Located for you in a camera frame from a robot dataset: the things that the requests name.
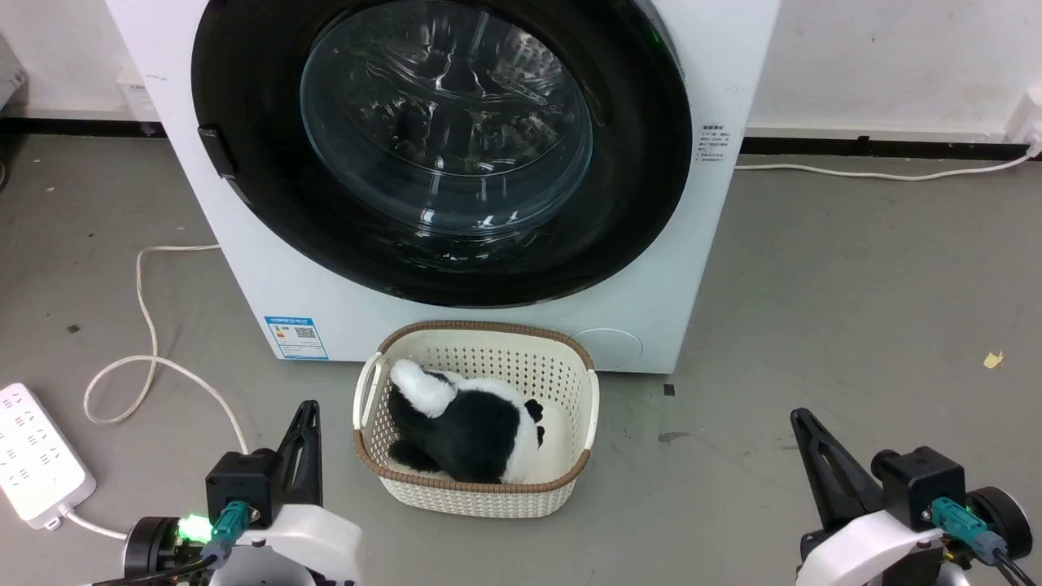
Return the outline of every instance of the white plastic basket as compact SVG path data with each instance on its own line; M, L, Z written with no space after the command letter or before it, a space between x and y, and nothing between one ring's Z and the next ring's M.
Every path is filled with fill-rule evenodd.
M464 376L501 379L543 406L546 429L531 484L474 484L419 474L388 457L398 432L388 413L391 365L410 359ZM358 457L398 500L476 517L542 517L572 493L597 433L600 402L593 361L568 336L503 323L429 321L392 334L366 362L354 391Z

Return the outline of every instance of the white power strip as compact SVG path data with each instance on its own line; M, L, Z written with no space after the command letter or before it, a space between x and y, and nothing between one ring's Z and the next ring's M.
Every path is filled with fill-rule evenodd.
M36 397L15 384L0 391L0 488L33 529L54 531L94 493L94 477Z

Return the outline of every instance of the white washing machine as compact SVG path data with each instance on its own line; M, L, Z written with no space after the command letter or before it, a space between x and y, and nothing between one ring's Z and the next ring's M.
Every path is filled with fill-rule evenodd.
M671 372L779 0L108 0L275 356L421 320Z

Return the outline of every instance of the panda plush toy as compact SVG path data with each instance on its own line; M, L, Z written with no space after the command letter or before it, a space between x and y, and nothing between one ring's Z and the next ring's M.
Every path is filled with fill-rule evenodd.
M389 456L460 482L521 484L543 445L545 430L537 425L543 407L496 379L399 360L391 368L388 410L400 436Z

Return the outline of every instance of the gray floor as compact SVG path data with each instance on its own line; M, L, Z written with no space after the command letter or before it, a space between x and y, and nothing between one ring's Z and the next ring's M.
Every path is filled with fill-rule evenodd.
M370 584L787 584L799 535L818 522L790 436L795 407L864 462L929 444L966 466L969 486L1042 509L1040 185L1037 164L922 184L739 173L676 373L603 377L590 466L542 520L392 499L350 443L357 366L274 360L219 252L155 255L145 293L162 353L225 393L256 445L278 442L300 400L321 401L326 506L365 530ZM169 370L122 424L96 426L80 406L101 367L148 351L138 250L210 241L163 141L32 137L17 154L0 192L0 384L29 385L94 471L85 518L124 529L203 512L203 475L234 448L214 400ZM999 350L1001 368L984 368ZM122 411L144 372L114 374L97 409ZM660 441L669 432L691 435ZM32 531L2 506L0 531L4 584L120 573L121 545L70 523ZM1024 566L1042 578L1038 556Z

